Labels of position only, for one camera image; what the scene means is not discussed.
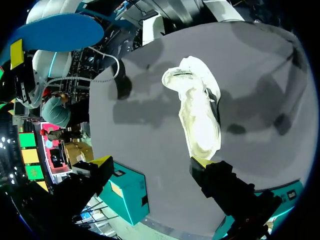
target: teal box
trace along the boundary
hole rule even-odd
[[[274,212],[269,221],[276,219],[273,222],[274,232],[277,227],[281,225],[283,220],[287,217],[290,210],[294,208],[299,196],[301,195],[304,187],[299,180],[290,182],[286,185],[282,185],[279,187],[269,189],[274,193],[275,196],[279,196],[282,198],[282,204],[278,207],[278,209]],[[262,191],[255,192],[254,194],[259,196]],[[227,235],[227,231],[230,229],[231,225],[234,223],[234,218],[232,216],[225,216],[220,226],[216,229],[215,234],[212,240],[222,239]]]
[[[115,162],[114,174],[99,197],[132,226],[150,212],[145,176]]]

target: teal base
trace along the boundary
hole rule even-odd
[[[114,172],[99,197],[134,226],[150,212],[145,176],[115,162]]]

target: white sneaker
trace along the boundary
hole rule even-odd
[[[181,68],[189,68],[191,72],[193,72],[195,75],[197,75],[202,82],[204,83],[204,86],[206,89],[210,89],[212,94],[216,96],[217,99],[217,105],[221,97],[221,92],[219,85],[217,83],[216,78],[208,68],[208,66],[201,61],[199,58],[196,58],[194,56],[189,56],[184,59],[182,59],[179,67]]]
[[[210,160],[221,148],[221,130],[205,93],[203,81],[188,66],[168,69],[162,84],[179,94],[178,113],[190,157]]]

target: white cable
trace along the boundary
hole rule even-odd
[[[56,82],[56,81],[61,81],[61,80],[83,80],[83,81],[88,81],[88,82],[92,82],[92,83],[106,83],[106,82],[109,82],[109,81],[112,81],[114,80],[118,74],[119,74],[119,71],[120,71],[120,63],[119,63],[119,60],[115,57],[115,56],[112,56],[112,55],[109,55],[109,54],[106,54],[106,53],[103,53],[95,48],[93,48],[92,46],[88,46],[89,49],[97,52],[98,54],[101,54],[103,55],[103,57],[110,57],[110,58],[113,58],[116,62],[116,65],[117,65],[117,70],[116,70],[116,73],[114,74],[113,78],[111,79],[108,79],[108,80],[94,80],[94,79],[90,79],[90,78],[86,78],[86,77],[81,77],[81,76],[66,76],[66,77],[57,77],[57,78],[54,78],[54,79],[51,79],[50,81],[47,81],[45,83],[45,88],[53,83],[53,82]]]

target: gray table surface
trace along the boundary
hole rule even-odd
[[[221,89],[222,145],[213,160],[233,165],[256,190],[296,179],[305,183],[316,149],[318,104],[296,41],[264,24],[224,22],[180,30],[131,52],[122,59],[132,83],[128,98],[117,100],[115,81],[90,85],[94,157],[112,155],[145,174],[151,220],[177,231],[214,234],[224,213],[189,174],[180,101],[161,83],[168,68],[194,56]],[[96,80],[112,76],[108,68]]]

